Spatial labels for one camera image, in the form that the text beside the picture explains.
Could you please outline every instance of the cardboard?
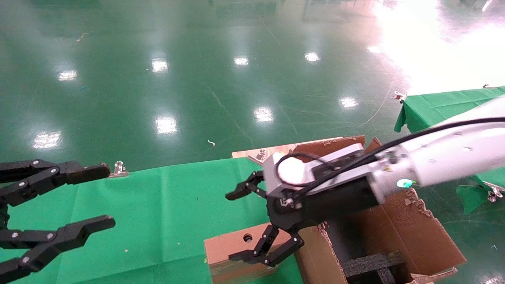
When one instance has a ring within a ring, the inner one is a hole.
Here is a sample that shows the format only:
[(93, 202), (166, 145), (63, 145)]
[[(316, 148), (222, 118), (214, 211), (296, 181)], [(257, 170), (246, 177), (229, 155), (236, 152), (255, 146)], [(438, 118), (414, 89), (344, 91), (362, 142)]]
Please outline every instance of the cardboard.
[[(364, 144), (364, 141), (364, 136), (347, 137), (331, 143), (297, 146), (293, 151), (324, 156), (353, 143)], [(365, 152), (380, 146), (375, 137)], [(347, 238), (353, 244), (342, 245), (341, 241), (332, 244), (328, 235), (327, 231), (332, 228), (327, 226), (340, 226), (343, 220), (334, 220), (334, 223), (329, 220), (327, 224), (299, 232), (305, 245), (295, 256), (305, 284), (347, 284), (339, 259), (347, 261), (350, 253), (345, 253), (344, 249), (354, 245), (363, 247), (368, 255), (400, 251), (405, 269), (394, 273), (397, 283), (427, 284), (455, 274), (457, 270), (454, 266), (466, 262), (443, 226), (426, 209), (413, 189), (389, 196), (381, 206), (343, 218), (351, 222), (357, 232), (356, 238)]]
[[(243, 261), (231, 261), (228, 259), (228, 256), (231, 254), (254, 249), (268, 225), (269, 223), (261, 224), (204, 241), (207, 263), (211, 270), (213, 284), (246, 283), (277, 271), (279, 266), (272, 268), (261, 263), (251, 265)], [(250, 242), (244, 240), (246, 234), (252, 237)], [(288, 233), (280, 230), (270, 252), (287, 242), (290, 238), (291, 236)]]
[(248, 157), (251, 161), (261, 165), (263, 161), (265, 161), (270, 155), (272, 155), (275, 152), (288, 154), (288, 153), (292, 152), (293, 149), (295, 147), (297, 147), (298, 145), (312, 144), (312, 143), (323, 143), (324, 144), (324, 143), (327, 143), (328, 141), (332, 141), (332, 140), (340, 139), (340, 138), (342, 138), (342, 137), (328, 138), (328, 139), (301, 142), (301, 143), (293, 143), (293, 144), (287, 144), (287, 145), (266, 147), (266, 148), (261, 148), (261, 149), (238, 151), (238, 152), (231, 153), (231, 157), (232, 158)]

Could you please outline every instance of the epoxy floor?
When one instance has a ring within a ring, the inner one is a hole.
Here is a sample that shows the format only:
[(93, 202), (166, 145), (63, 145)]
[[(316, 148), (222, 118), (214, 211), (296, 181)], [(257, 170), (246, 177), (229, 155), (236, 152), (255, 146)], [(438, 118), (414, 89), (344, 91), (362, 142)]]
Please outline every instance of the epoxy floor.
[[(504, 84), (504, 11), (502, 0), (0, 0), (0, 162), (136, 171), (336, 136), (391, 141), (406, 135), (393, 131), (395, 91)], [(505, 283), (503, 204), (462, 216), (454, 188), (420, 191), (469, 260), (441, 282)]]

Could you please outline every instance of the table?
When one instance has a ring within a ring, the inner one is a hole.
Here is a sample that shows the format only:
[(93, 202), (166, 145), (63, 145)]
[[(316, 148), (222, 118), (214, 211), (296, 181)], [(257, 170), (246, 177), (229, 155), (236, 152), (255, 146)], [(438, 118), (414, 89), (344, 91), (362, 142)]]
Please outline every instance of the table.
[[(411, 133), (418, 132), (504, 93), (505, 86), (409, 96), (403, 102), (394, 130), (400, 132), (406, 124)], [(480, 173), (471, 179), (480, 186), (462, 185), (457, 188), (465, 214), (469, 214), (487, 200), (487, 191), (481, 187), (484, 186), (484, 181), (505, 186), (505, 168)]]
[[(16, 284), (211, 283), (204, 240), (269, 221), (264, 199), (224, 197), (254, 170), (260, 166), (247, 158), (167, 166), (62, 186), (10, 207), (12, 229), (52, 230), (104, 214), (117, 223)], [(0, 250), (0, 261), (21, 254)], [(251, 283), (303, 281), (290, 256)]]

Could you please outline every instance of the hole in cardboard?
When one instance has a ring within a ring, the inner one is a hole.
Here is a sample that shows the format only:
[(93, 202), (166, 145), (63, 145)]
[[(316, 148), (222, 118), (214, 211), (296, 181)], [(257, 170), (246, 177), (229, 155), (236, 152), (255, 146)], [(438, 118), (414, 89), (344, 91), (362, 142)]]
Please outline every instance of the hole in cardboard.
[(250, 235), (248, 233), (244, 235), (244, 242), (250, 243), (252, 241), (253, 241), (253, 236), (252, 235)]

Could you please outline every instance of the cable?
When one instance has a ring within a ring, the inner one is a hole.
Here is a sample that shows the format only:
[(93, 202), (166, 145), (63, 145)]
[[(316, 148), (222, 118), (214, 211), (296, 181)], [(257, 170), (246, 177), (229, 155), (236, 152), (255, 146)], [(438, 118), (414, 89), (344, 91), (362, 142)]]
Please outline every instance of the cable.
[(295, 187), (304, 187), (304, 186), (308, 186), (309, 184), (311, 184), (311, 182), (309, 182), (309, 183), (289, 183), (289, 182), (285, 181), (284, 179), (282, 179), (279, 176), (279, 165), (282, 162), (284, 162), (286, 159), (292, 158), (292, 157), (304, 157), (304, 158), (314, 159), (314, 160), (320, 162), (321, 164), (323, 164), (330, 171), (334, 171), (335, 170), (335, 168), (333, 168), (329, 163), (327, 163), (323, 159), (319, 158), (319, 156), (316, 156), (314, 154), (310, 154), (310, 153), (291, 153), (291, 154), (287, 154), (287, 155), (283, 156), (282, 158), (280, 158), (279, 161), (274, 166), (275, 177), (278, 178), (282, 182), (282, 184), (284, 184), (284, 185), (290, 185), (290, 186), (295, 186)]
[[(505, 122), (505, 117), (493, 117), (493, 118), (479, 118), (479, 119), (473, 119), (473, 120), (468, 120), (468, 121), (458, 121), (458, 122), (453, 122), (453, 123), (448, 123), (448, 124), (444, 124), (444, 125), (441, 125), (441, 126), (437, 126), (437, 127), (433, 127), (433, 128), (427, 128), (427, 129), (424, 129), (422, 131), (419, 131), (419, 132), (416, 132), (416, 133), (413, 133), (413, 134), (410, 134), (408, 136), (405, 136), (405, 137), (402, 137), (400, 139), (397, 139), (397, 140), (394, 140), (394, 141), (391, 141), (389, 143), (386, 143), (384, 145), (382, 145), (381, 147), (375, 149), (374, 151), (364, 155), (364, 156), (361, 156), (359, 158), (357, 158), (356, 160), (353, 160), (352, 162), (344, 165), (342, 168), (338, 169), (338, 170), (333, 170), (332, 173), (320, 178), (320, 179), (317, 179), (317, 180), (314, 180), (312, 182), (309, 182), (309, 183), (306, 183), (306, 185), (298, 185), (298, 186), (302, 186), (303, 188), (301, 190), (299, 190), (296, 195), (299, 197), (299, 196), (303, 196), (305, 194), (307, 194), (309, 191), (315, 189), (316, 187), (322, 185), (323, 183), (335, 178), (336, 176), (338, 176), (339, 174), (345, 172), (345, 171), (348, 171), (348, 170), (352, 170), (354, 168), (357, 168), (359, 166), (362, 166), (362, 165), (366, 165), (366, 164), (369, 164), (371, 162), (375, 162), (377, 161), (377, 158), (375, 157), (376, 154), (384, 151), (384, 150), (387, 150), (391, 147), (394, 147), (394, 146), (397, 146), (401, 143), (404, 143), (404, 142), (407, 142), (409, 140), (412, 140), (412, 139), (415, 139), (415, 138), (418, 138), (418, 137), (421, 137), (421, 136), (424, 136), (424, 135), (427, 135), (427, 134), (431, 134), (431, 133), (435, 133), (435, 132), (439, 132), (439, 131), (442, 131), (442, 130), (446, 130), (446, 129), (450, 129), (450, 128), (454, 128), (454, 127), (460, 127), (460, 126), (465, 126), (465, 125), (471, 125), (471, 124), (480, 124), (480, 123), (492, 123), (492, 122)], [(287, 158), (290, 158), (292, 156), (289, 156), (289, 155), (293, 155), (293, 154), (288, 154), (284, 157), (282, 157), (279, 162), (277, 162), (277, 164), (275, 165), (275, 174), (276, 174), (276, 177), (281, 181), (283, 182), (284, 184), (286, 185), (290, 185), (289, 183), (286, 183), (285, 181), (283, 181), (282, 179), (280, 179), (279, 177), (279, 173), (277, 172), (277, 169), (279, 168), (279, 164), (286, 160)]]

